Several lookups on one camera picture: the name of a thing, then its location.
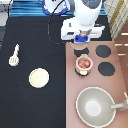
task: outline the black table surface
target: black table surface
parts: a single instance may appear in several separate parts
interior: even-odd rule
[[[54,16],[51,38],[61,42],[63,20]],[[10,17],[0,51],[0,128],[66,128],[65,44],[52,44],[47,35],[49,17]],[[8,64],[16,44],[20,63]],[[44,68],[50,80],[44,88],[29,84],[32,70]]]

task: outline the small white plate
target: small white plate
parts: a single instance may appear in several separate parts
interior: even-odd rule
[[[29,82],[35,88],[44,87],[49,81],[49,74],[45,69],[38,68],[29,75]]]

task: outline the white ceramic bowl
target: white ceramic bowl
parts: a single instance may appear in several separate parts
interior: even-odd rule
[[[81,120],[93,128],[103,128],[111,124],[116,109],[111,95],[99,87],[88,87],[80,92],[76,100],[76,109]]]

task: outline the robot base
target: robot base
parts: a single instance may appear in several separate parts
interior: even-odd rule
[[[44,12],[44,14],[46,14],[46,15],[51,15],[52,13],[50,13],[49,11],[48,11],[48,9],[45,9],[44,8],[44,5],[45,5],[45,3],[44,3],[44,1],[42,2],[42,10],[43,10],[43,12]],[[54,13],[54,15],[62,15],[62,14],[65,14],[66,12],[67,12],[67,8],[64,8],[61,12],[59,12],[59,13]]]

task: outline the cup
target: cup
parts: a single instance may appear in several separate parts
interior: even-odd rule
[[[79,66],[79,62],[88,62],[89,63],[89,66],[88,67],[80,67]],[[87,54],[82,54],[80,57],[78,57],[77,59],[76,59],[76,65],[75,65],[75,70],[76,70],[76,72],[78,73],[78,74],[80,74],[80,75],[82,75],[82,76],[87,76],[89,73],[90,73],[90,71],[91,71],[91,69],[92,69],[92,67],[93,67],[93,61],[92,61],[92,59],[90,58],[90,57],[88,57],[88,55]]]

